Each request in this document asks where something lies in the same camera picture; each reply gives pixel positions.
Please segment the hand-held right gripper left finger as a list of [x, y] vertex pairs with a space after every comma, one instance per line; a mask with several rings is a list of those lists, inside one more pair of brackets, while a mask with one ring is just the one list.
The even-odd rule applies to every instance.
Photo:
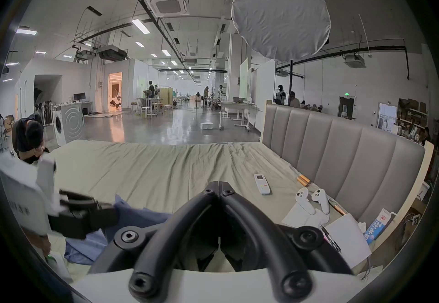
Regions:
[[90, 269], [103, 274], [132, 268], [135, 299], [164, 299], [174, 268], [203, 272], [219, 249], [220, 181], [213, 181], [164, 223], [120, 229]]

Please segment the person's left hand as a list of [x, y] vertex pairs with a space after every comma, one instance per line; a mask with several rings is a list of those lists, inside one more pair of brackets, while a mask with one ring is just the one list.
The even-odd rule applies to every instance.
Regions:
[[44, 259], [46, 259], [51, 252], [51, 243], [48, 236], [38, 235], [25, 228], [22, 228], [22, 230], [30, 244], [38, 250], [38, 253], [40, 253]]

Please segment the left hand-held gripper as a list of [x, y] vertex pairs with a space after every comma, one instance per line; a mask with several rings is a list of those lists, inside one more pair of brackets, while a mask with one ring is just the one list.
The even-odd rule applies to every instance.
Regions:
[[[36, 165], [15, 157], [1, 157], [1, 181], [18, 224], [39, 236], [56, 234], [85, 239], [99, 229], [116, 225], [118, 211], [107, 202], [72, 191], [57, 190], [54, 175], [57, 164], [42, 155]], [[73, 210], [82, 210], [82, 215]]]

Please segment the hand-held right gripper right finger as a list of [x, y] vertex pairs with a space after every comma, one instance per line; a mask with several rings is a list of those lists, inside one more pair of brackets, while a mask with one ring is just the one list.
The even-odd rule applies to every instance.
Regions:
[[353, 276], [342, 256], [311, 226], [274, 223], [219, 182], [220, 249], [236, 272], [267, 269], [277, 299], [304, 299], [317, 288], [310, 271]]

